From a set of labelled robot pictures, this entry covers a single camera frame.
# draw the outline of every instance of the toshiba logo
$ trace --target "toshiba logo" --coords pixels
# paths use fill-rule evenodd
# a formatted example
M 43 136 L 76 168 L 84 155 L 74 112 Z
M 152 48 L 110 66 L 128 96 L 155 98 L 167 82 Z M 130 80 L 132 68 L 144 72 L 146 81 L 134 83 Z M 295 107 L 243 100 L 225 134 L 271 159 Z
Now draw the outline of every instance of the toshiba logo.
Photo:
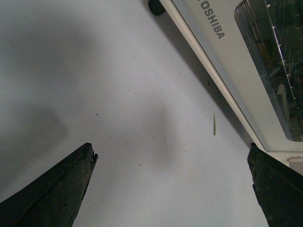
M 223 36 L 225 36 L 225 33 L 222 31 L 222 27 L 216 18 L 216 15 L 214 14 L 214 11 L 212 8 L 210 8 L 210 4 L 208 1 L 203 1 L 201 3 L 201 8 L 204 9 L 204 14 L 207 16 L 207 19 L 210 23 L 210 25 L 213 27 L 214 32 L 216 33 L 218 39 L 221 39 Z

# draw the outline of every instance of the toshiba air conditioner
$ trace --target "toshiba air conditioner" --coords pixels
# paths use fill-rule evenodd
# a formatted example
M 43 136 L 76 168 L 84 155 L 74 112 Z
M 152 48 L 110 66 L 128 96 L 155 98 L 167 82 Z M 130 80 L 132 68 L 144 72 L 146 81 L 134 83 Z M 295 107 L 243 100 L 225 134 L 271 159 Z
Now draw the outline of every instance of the toshiba air conditioner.
M 158 0 L 255 144 L 303 157 L 302 0 Z

